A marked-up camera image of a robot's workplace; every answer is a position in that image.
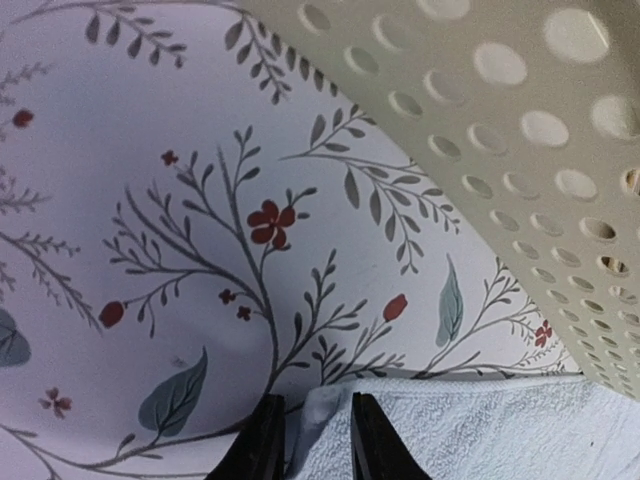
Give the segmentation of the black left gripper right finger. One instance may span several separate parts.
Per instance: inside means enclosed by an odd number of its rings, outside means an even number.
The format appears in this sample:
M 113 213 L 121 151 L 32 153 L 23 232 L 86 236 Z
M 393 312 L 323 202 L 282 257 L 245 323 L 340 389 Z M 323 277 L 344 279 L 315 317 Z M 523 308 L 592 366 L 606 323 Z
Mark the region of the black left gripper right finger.
M 372 394 L 354 393 L 350 439 L 356 480 L 430 480 Z

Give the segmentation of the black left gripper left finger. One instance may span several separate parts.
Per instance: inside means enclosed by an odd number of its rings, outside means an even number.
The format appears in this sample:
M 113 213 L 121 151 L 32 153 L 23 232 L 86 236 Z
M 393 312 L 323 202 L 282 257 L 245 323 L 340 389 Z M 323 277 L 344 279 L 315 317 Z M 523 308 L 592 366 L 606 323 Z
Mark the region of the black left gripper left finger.
M 205 480 L 283 479 L 285 432 L 284 397 L 266 395 Z

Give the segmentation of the light blue towel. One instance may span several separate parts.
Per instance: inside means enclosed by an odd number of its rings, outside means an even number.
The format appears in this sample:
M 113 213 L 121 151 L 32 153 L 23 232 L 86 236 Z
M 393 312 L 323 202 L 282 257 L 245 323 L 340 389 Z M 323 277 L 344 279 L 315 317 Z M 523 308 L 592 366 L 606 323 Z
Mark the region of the light blue towel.
M 639 404 L 582 376 L 362 379 L 312 390 L 286 474 L 349 479 L 351 397 L 371 394 L 434 479 L 636 479 Z

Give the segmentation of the green plastic basket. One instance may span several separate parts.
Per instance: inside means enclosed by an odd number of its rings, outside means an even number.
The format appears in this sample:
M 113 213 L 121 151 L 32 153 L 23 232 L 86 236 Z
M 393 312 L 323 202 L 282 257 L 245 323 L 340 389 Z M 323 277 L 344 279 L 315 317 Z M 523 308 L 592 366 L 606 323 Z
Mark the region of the green plastic basket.
M 639 396 L 639 5 L 248 1 L 434 179 L 584 375 Z

